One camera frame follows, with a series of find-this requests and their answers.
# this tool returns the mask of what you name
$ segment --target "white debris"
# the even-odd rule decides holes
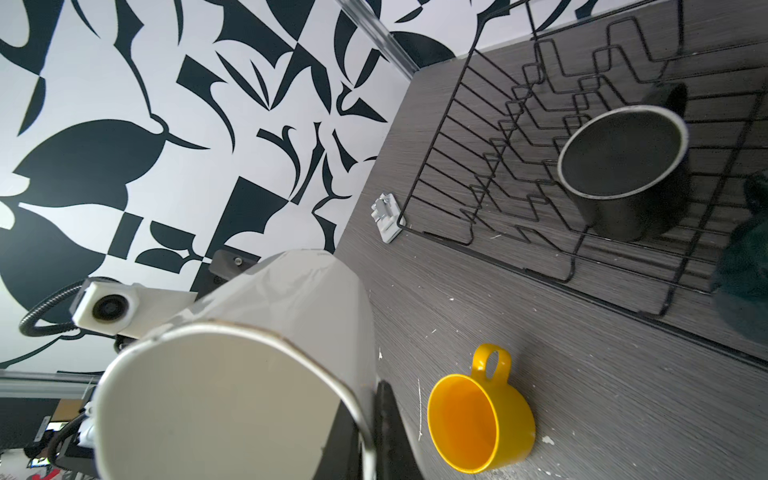
[[[419,385],[419,442],[422,441],[422,381],[416,379],[416,383]]]

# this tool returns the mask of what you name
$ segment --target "black wire dish rack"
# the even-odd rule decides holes
[[[532,38],[482,52],[482,22],[403,204],[406,230],[768,371],[768,350],[723,328],[709,287],[750,217],[743,180],[768,168],[768,8],[637,8],[650,3],[548,32],[536,32],[535,0],[491,13],[526,18]],[[558,181],[558,155],[581,125],[659,81],[689,90],[687,217],[652,241],[599,237]]]

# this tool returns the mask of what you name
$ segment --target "dark green cloth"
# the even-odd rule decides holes
[[[731,233],[710,286],[723,320],[768,345],[768,170],[744,182],[744,197],[753,217]]]

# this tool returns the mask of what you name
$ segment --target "black pot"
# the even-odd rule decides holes
[[[687,88],[658,84],[641,103],[590,120],[558,159],[560,182],[584,221],[612,240],[658,237],[687,211]]]

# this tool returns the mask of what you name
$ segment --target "mug handle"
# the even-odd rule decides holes
[[[493,352],[498,352],[498,364],[493,377],[488,380],[485,375],[485,369],[488,365],[488,358]],[[493,383],[507,384],[509,372],[512,368],[512,356],[509,352],[493,343],[483,343],[475,350],[475,356],[472,358],[472,378],[481,382],[483,380]]]
[[[664,107],[683,117],[688,103],[688,87],[681,82],[657,83],[645,94],[640,103]]]

